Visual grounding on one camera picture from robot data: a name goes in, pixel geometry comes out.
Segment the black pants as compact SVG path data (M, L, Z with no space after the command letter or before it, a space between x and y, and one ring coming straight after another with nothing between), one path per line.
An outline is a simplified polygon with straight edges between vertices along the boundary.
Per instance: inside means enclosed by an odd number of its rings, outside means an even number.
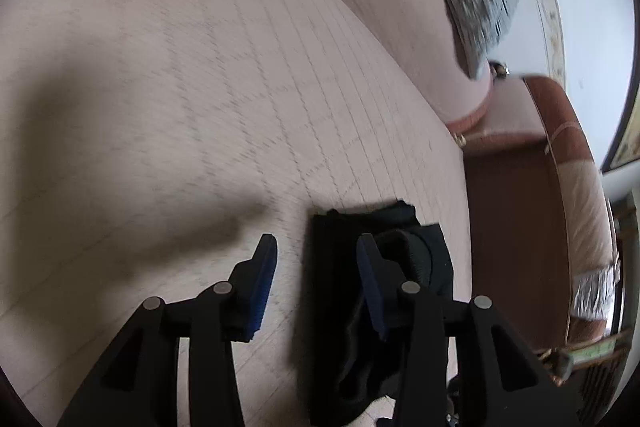
M306 262L305 409L311 425L346 426L373 401L397 395L406 347L401 284L450 299L454 268L440 225L421 225L402 200L312 216Z

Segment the pink and brown pillow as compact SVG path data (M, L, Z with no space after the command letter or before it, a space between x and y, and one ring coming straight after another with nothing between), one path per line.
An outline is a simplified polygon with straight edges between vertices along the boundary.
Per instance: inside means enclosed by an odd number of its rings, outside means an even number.
M546 153L558 175L570 265L570 345L591 343L605 333L620 281L611 205L600 171L572 104L556 81L524 78L546 135Z

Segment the pink quilted mattress cover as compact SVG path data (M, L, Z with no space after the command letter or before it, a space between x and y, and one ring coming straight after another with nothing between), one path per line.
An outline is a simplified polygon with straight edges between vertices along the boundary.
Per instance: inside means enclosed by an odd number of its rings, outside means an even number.
M341 0L1 0L1 364L43 425L145 297L195 296L265 233L243 413L305 425L308 217L396 199L468 299L460 148Z

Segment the black and gold small object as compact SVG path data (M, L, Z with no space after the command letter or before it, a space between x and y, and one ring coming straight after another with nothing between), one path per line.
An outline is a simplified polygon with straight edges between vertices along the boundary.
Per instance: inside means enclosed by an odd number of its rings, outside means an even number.
M509 69L503 63L497 61L490 61L489 67L491 76L494 79L506 79L510 75Z

